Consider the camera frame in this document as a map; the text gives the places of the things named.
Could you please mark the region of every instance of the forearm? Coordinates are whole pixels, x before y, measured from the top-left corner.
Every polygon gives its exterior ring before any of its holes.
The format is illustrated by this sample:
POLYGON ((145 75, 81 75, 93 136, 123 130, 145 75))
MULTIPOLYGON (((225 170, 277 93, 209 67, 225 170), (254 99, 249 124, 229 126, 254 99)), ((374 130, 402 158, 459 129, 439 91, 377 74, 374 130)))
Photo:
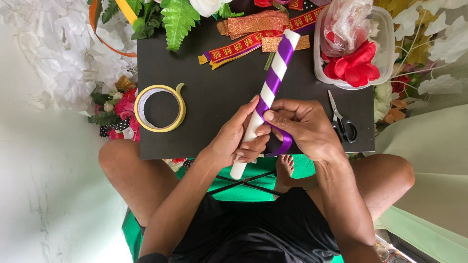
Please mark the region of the forearm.
POLYGON ((346 248, 349 242, 374 246, 372 217, 359 194, 349 161, 341 154, 331 154, 328 160, 315 165, 325 216, 339 247, 346 248))
POLYGON ((220 171, 203 150, 182 180, 148 222, 140 256, 160 253, 169 257, 185 235, 201 200, 220 171))

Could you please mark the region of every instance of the fingernail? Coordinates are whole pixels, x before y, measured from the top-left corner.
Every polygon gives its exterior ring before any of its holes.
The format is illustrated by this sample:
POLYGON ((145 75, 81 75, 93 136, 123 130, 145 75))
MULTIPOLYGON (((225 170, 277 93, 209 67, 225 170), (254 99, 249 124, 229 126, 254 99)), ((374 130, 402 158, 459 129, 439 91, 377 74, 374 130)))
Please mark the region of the fingernail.
POLYGON ((273 120, 273 118, 275 117, 275 115, 273 114, 273 111, 272 111, 272 110, 267 110, 267 111, 263 114, 263 117, 265 118, 265 120, 271 121, 271 120, 273 120))

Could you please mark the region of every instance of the table top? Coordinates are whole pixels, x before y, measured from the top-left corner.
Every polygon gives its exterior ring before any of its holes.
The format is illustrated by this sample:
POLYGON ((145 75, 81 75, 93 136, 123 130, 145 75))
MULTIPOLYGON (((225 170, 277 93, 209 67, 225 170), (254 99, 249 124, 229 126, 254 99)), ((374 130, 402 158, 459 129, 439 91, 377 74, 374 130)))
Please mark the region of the table top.
MULTIPOLYGON (((233 0, 233 12, 246 11, 255 14, 263 8, 254 6, 252 0, 233 0)), ((290 10, 290 17, 301 12, 290 10)), ((263 69, 269 53, 261 48, 211 70, 207 64, 199 65, 197 56, 205 51, 230 44, 227 36, 220 36, 213 17, 201 19, 184 39, 177 52, 166 50, 164 29, 155 33, 154 38, 140 39, 138 49, 139 90, 161 84, 176 88, 185 83, 182 97, 187 112, 182 124, 169 132, 152 132, 140 127, 140 156, 142 159, 192 158, 205 148, 216 136, 221 126, 229 120, 238 108, 260 93, 267 72, 263 69)), ((313 44, 314 31, 300 33, 309 35, 313 44)), ((276 98, 318 100, 327 116, 333 113, 328 99, 330 90, 338 111, 350 119, 358 129, 354 143, 343 142, 346 152, 374 151, 374 116, 372 86, 360 90, 344 90, 331 84, 318 81, 314 75, 313 48, 295 51, 288 70, 279 87, 276 98)), ((166 92, 159 92, 148 99, 145 115, 148 121, 164 127, 172 123, 178 112, 175 98, 166 92)), ((280 142, 271 136, 265 150, 272 152, 280 142)), ((287 153, 299 154, 293 143, 287 153)))

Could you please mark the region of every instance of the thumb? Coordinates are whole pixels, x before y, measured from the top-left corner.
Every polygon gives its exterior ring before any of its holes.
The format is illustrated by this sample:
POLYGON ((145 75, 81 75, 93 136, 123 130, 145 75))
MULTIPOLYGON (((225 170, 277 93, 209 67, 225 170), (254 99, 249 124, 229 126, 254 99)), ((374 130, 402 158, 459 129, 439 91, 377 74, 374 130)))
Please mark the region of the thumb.
POLYGON ((283 114, 277 113, 275 111, 267 110, 263 114, 263 118, 268 123, 280 128, 281 130, 284 130, 291 135, 294 135, 295 131, 297 130, 297 123, 295 121, 292 121, 283 114))

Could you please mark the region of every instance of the yellow ribbon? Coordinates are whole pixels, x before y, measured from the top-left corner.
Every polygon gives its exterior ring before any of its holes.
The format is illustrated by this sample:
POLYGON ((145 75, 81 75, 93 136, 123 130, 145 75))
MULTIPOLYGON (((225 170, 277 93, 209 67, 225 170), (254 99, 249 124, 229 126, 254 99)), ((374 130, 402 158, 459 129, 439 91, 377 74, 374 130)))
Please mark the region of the yellow ribbon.
POLYGON ((116 3, 120 10, 122 10, 122 13, 124 13, 125 17, 127 18, 128 22, 130 22, 130 25, 133 25, 135 20, 138 19, 137 15, 135 12, 132 10, 132 8, 128 5, 126 0, 116 0, 116 3))
POLYGON ((174 90, 173 88, 164 85, 153 85, 145 88, 140 94, 138 94, 137 99, 135 101, 135 117, 137 118, 141 126, 152 132, 168 132, 177 128, 185 118, 185 102, 183 101, 183 98, 180 94, 182 86, 184 86, 184 83, 180 83, 179 85, 177 85, 177 87, 174 90), (144 112, 146 100, 154 93, 160 91, 171 93, 177 100, 177 103, 179 104, 179 113, 177 115, 177 118, 171 125, 166 126, 164 128, 158 128, 149 123, 145 117, 144 112))

